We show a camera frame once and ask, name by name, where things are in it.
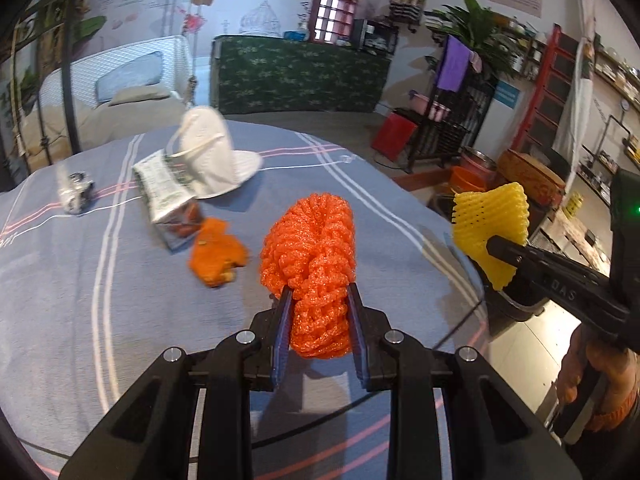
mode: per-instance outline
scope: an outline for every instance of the green patterned counter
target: green patterned counter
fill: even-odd
[[[390,63],[330,44],[219,36],[211,54],[211,105],[222,114],[372,112]]]

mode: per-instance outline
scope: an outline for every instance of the yellow foam net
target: yellow foam net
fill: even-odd
[[[499,235],[524,246],[529,227],[529,205],[517,182],[491,191],[458,193],[453,208],[453,241],[475,261],[495,290],[513,279],[516,268],[489,255],[486,243]]]

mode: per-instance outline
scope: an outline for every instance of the human hand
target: human hand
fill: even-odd
[[[584,373],[584,362],[580,358],[584,349],[583,339],[583,325],[580,325],[571,336],[569,350],[562,358],[556,381],[556,393],[561,404],[574,402],[578,396],[578,384]],[[613,413],[624,405],[636,388],[636,354],[629,349],[621,351],[598,339],[590,340],[585,350],[591,366],[609,378],[598,412]]]

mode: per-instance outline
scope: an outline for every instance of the potted plant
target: potted plant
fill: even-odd
[[[439,31],[450,34],[482,59],[482,69],[487,76],[504,74],[514,77],[513,60],[518,50],[511,38],[500,34],[489,7],[481,7],[477,0],[464,0],[466,9],[445,5],[447,10],[434,10],[434,14],[451,25],[443,25]]]

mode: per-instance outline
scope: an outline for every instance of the white face mask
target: white face mask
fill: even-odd
[[[167,152],[177,137],[180,152],[168,154],[168,163],[199,198],[218,196],[239,187],[262,164],[258,153],[234,150],[225,120],[210,107],[195,107],[185,113]],[[238,162],[243,168],[242,174],[237,170]],[[248,172],[244,171],[247,163]]]

